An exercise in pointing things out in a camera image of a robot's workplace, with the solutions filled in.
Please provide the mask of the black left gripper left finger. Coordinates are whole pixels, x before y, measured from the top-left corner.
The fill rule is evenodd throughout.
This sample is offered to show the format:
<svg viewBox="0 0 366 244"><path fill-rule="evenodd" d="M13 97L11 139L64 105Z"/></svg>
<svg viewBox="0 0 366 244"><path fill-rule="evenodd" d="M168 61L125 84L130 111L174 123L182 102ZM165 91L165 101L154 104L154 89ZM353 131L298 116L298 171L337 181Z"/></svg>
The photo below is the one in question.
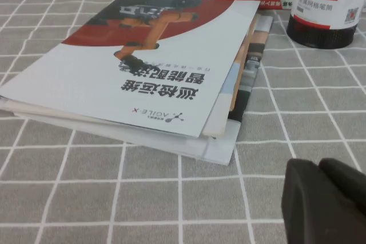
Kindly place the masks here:
<svg viewBox="0 0 366 244"><path fill-rule="evenodd" d="M311 161L288 161L282 214L288 243L365 243L365 213Z"/></svg>

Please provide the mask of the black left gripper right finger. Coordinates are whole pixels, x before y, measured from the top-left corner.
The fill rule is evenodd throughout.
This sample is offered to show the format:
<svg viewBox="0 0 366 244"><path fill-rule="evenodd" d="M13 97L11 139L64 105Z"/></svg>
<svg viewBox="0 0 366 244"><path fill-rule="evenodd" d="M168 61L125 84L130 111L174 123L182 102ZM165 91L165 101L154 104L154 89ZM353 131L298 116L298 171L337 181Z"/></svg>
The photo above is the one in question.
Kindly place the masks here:
<svg viewBox="0 0 366 244"><path fill-rule="evenodd" d="M323 158L319 168L355 206L365 213L365 174L334 158Z"/></svg>

